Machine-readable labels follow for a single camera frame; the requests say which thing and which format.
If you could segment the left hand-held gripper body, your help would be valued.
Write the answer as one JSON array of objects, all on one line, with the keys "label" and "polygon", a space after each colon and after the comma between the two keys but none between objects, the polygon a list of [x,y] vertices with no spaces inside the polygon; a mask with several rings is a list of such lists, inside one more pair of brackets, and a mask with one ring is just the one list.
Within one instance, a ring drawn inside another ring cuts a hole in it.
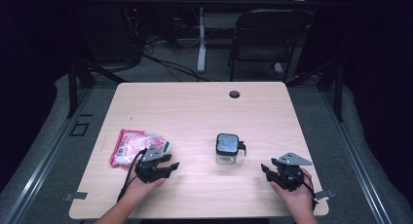
[{"label": "left hand-held gripper body", "polygon": [[158,167],[158,164],[163,156],[163,152],[155,145],[151,145],[148,148],[141,150],[137,154],[138,161],[134,168],[137,177],[145,183],[162,178],[160,172],[161,168]]}]

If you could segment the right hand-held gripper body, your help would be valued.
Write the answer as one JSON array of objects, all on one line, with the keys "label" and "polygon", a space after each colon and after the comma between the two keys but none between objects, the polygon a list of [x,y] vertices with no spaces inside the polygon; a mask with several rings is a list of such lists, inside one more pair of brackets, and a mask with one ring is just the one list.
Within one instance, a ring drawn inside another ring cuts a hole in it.
[{"label": "right hand-held gripper body", "polygon": [[277,160],[281,163],[281,166],[277,167],[279,174],[279,182],[277,184],[288,191],[293,191],[303,184],[304,174],[301,167],[313,164],[293,152],[288,152],[278,157]]}]

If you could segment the red and clear plastic packet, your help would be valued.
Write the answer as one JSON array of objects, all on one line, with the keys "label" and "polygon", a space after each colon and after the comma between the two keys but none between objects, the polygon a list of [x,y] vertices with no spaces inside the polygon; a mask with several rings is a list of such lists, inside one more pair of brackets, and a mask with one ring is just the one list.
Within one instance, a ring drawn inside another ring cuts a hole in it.
[{"label": "red and clear plastic packet", "polygon": [[109,164],[112,168],[128,168],[134,157],[151,145],[163,154],[170,150],[170,143],[154,131],[121,130]]}]

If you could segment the clear jar with black lid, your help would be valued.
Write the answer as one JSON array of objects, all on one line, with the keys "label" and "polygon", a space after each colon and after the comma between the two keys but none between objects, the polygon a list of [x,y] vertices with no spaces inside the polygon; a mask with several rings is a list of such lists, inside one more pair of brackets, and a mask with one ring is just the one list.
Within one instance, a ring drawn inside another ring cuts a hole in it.
[{"label": "clear jar with black lid", "polygon": [[246,154],[246,146],[235,134],[220,133],[216,137],[216,162],[220,165],[232,165],[237,161],[238,153]]}]

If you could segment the person's left hand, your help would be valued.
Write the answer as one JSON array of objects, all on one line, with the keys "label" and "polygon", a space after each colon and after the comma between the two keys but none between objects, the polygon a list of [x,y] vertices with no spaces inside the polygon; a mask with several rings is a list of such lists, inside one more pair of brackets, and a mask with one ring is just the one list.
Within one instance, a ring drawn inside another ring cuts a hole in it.
[{"label": "person's left hand", "polygon": [[142,202],[151,192],[155,191],[157,188],[162,186],[166,180],[160,178],[156,181],[145,183],[141,181],[135,171],[131,172],[131,176],[128,179],[125,194],[121,201],[127,201],[132,204],[138,204]]}]

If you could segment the person's right hand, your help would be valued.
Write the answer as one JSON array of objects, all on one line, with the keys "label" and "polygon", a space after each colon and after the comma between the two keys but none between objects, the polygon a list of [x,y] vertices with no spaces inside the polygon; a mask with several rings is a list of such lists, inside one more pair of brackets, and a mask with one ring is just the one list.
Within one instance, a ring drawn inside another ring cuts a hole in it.
[{"label": "person's right hand", "polygon": [[271,182],[270,185],[295,218],[313,216],[313,194],[305,185],[292,192],[284,190],[276,182]]}]

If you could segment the black metal stand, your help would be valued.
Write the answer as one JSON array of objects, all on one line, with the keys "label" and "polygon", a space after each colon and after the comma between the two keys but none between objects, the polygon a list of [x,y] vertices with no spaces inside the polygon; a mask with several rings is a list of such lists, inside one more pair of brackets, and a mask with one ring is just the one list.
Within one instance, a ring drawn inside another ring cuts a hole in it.
[{"label": "black metal stand", "polygon": [[322,73],[321,78],[317,84],[318,90],[321,92],[327,92],[331,87],[334,87],[333,96],[333,113],[336,118],[342,122],[342,96],[343,96],[343,73],[344,69],[341,66],[341,61],[338,58],[334,58],[331,61],[323,63],[321,66],[305,72],[299,75],[297,78],[286,83],[291,88],[295,87],[314,75]]},{"label": "black metal stand", "polygon": [[95,79],[92,72],[95,71],[116,84],[125,83],[126,80],[118,77],[102,66],[87,59],[76,59],[68,67],[68,89],[69,89],[69,112],[67,118],[71,118],[78,108],[78,90],[77,81],[87,89],[92,89],[95,85]]}]

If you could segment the black folding chair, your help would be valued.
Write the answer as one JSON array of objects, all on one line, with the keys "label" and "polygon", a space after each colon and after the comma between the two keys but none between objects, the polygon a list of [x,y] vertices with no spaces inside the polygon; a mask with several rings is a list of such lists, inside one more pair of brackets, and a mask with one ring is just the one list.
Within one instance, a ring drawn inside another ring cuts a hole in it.
[{"label": "black folding chair", "polygon": [[284,64],[285,82],[302,33],[308,31],[314,14],[305,10],[254,9],[236,21],[227,65],[234,79],[236,62]]}]

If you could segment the dark computer tower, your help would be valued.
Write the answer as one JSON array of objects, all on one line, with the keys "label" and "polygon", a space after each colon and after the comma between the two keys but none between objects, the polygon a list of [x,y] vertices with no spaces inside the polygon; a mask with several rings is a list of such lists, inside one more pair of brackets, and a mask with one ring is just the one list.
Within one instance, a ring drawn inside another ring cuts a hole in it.
[{"label": "dark computer tower", "polygon": [[97,61],[129,63],[139,59],[119,7],[86,6],[80,10],[79,17]]}]

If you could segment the grey metal table bracket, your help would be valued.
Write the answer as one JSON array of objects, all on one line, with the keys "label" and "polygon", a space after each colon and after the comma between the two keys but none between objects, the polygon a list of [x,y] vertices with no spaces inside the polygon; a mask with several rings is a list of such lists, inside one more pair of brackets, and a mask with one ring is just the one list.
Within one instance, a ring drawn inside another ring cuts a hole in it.
[{"label": "grey metal table bracket", "polygon": [[63,199],[68,202],[73,202],[74,200],[84,200],[86,197],[87,193],[85,192],[74,192],[67,193]]},{"label": "grey metal table bracket", "polygon": [[333,198],[335,196],[335,193],[332,189],[330,190],[325,190],[325,191],[319,191],[315,193],[316,200],[328,200],[330,198]]}]

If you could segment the aluminium floor rail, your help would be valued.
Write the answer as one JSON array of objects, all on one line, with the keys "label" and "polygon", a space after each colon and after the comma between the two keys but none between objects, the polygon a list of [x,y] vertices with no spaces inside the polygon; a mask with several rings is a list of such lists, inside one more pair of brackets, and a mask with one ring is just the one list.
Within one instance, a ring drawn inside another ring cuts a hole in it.
[{"label": "aluminium floor rail", "polygon": [[368,175],[368,172],[359,156],[354,142],[346,129],[345,123],[341,122],[336,116],[332,104],[333,98],[329,93],[321,92],[321,99],[327,108],[327,111],[332,119],[335,128],[339,131],[342,140],[344,141],[344,150],[346,152],[348,161],[352,167],[352,170],[357,178],[357,182],[365,197],[371,212],[376,220],[377,224],[393,224],[388,212],[386,211],[379,194]]},{"label": "aluminium floor rail", "polygon": [[78,107],[70,118],[63,111],[67,96],[63,92],[57,94],[50,116],[15,174],[0,193],[0,224],[21,222],[52,170],[65,137],[69,135],[91,94],[91,89],[80,92]]}]

